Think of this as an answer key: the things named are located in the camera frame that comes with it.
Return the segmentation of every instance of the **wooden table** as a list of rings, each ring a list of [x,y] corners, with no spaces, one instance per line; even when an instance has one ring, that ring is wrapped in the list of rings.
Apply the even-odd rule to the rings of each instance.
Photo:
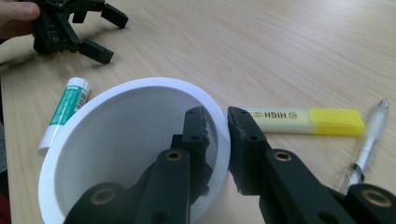
[[[141,77],[175,77],[207,91],[222,107],[357,108],[364,120],[382,98],[389,122],[366,182],[396,193],[396,4],[382,1],[112,0],[129,17],[124,30],[89,13],[80,38],[115,51],[101,65],[69,52],[40,56],[31,36],[0,46],[13,223],[41,223],[37,146],[70,77],[92,84],[90,99]],[[267,134],[333,187],[359,138]],[[258,197],[227,179],[199,223],[263,223]]]

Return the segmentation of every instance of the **pen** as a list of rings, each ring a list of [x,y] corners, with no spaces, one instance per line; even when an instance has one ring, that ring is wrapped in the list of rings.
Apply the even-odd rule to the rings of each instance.
[[[376,151],[376,143],[384,129],[388,116],[388,100],[384,99],[372,111],[362,136],[358,157],[345,170],[339,191],[347,194],[349,186],[359,184],[364,180],[364,172],[370,165]]]

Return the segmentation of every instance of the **white glue stick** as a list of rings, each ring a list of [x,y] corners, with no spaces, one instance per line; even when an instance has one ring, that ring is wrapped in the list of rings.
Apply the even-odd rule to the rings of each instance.
[[[67,82],[64,94],[56,107],[55,113],[49,122],[41,143],[38,146],[38,154],[46,156],[53,140],[66,122],[85,104],[90,83],[81,77],[72,77]]]

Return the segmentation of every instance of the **highlighter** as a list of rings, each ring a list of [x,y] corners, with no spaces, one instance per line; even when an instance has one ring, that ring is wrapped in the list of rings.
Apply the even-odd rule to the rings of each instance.
[[[360,135],[364,122],[357,109],[240,107],[263,133]]]

